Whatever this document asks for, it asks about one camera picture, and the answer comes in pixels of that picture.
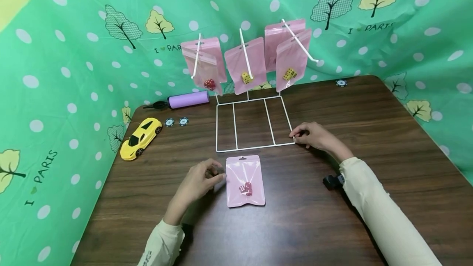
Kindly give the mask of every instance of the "hanging pink bag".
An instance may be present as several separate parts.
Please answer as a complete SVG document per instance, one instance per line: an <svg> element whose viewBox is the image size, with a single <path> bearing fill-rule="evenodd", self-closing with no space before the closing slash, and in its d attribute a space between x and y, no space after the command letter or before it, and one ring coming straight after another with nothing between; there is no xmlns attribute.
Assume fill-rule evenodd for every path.
<svg viewBox="0 0 473 266"><path fill-rule="evenodd" d="M227 62L228 72L230 72L234 82L236 95L249 91L266 81L263 37L247 42L245 48L253 79L251 79L246 65L245 52L242 45L225 52L225 62Z"/></svg>
<svg viewBox="0 0 473 266"><path fill-rule="evenodd" d="M194 74L194 64L196 58L196 51L189 48L182 48L182 54L189 68L189 73ZM199 52L197 60L197 72L193 79L196 86L208 89L222 95L222 86L218 77L217 60L214 55L205 52Z"/></svg>
<svg viewBox="0 0 473 266"><path fill-rule="evenodd" d="M199 40L186 41L181 43L181 48L189 48L197 51L197 43ZM200 40L199 51L215 56L217 60L218 78L221 83L227 82L227 73L223 63L222 49L220 48L220 40L217 37L205 38Z"/></svg>
<svg viewBox="0 0 473 266"><path fill-rule="evenodd" d="M308 28L304 32L296 34L296 37L302 43L307 51L309 51L310 38L312 29ZM276 91L283 89L296 83L305 73L308 57L294 37L278 45L276 50Z"/></svg>
<svg viewBox="0 0 473 266"><path fill-rule="evenodd" d="M286 22L294 34L305 29L305 19ZM266 59L266 71L276 71L276 49L278 45L292 35L283 23L270 24L264 29L264 55Z"/></svg>
<svg viewBox="0 0 473 266"><path fill-rule="evenodd" d="M227 158L227 207L264 206L263 178L258 155Z"/></svg>

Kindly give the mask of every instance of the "brown tabletop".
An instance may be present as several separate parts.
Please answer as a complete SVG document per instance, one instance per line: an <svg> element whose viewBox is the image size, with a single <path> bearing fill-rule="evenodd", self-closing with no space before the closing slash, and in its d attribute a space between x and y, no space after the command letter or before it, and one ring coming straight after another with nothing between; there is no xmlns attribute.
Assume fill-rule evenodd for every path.
<svg viewBox="0 0 473 266"><path fill-rule="evenodd" d="M379 79L348 82L344 88L329 81L285 90L292 126L324 125L369 164L443 265L473 265L473 188ZM250 92L250 98L273 92ZM251 154L261 158L266 205L229 209L225 187L206 195L184 217L194 226L193 242L183 246L178 265L383 265L353 208L322 184L334 174L326 155L296 145L216 153L215 104L212 98L179 110L136 110L133 121L172 117L176 124L137 160L116 157L72 265L136 265L191 165ZM290 142L280 99L267 104L276 142ZM235 111L239 148L272 144L263 101L236 104ZM234 148L232 106L218 112L218 148ZM188 117L187 126L178 125L181 117Z"/></svg>

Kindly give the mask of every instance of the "sleeve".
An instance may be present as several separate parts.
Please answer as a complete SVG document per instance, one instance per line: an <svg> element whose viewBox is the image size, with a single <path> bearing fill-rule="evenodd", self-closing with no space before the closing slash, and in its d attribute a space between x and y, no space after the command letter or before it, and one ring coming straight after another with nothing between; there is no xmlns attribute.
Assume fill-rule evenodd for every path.
<svg viewBox="0 0 473 266"><path fill-rule="evenodd" d="M172 266L179 255L184 231L163 220L151 232L138 266Z"/></svg>
<svg viewBox="0 0 473 266"><path fill-rule="evenodd" d="M441 265L364 161L344 160L340 172L345 178L343 189L390 266Z"/></svg>

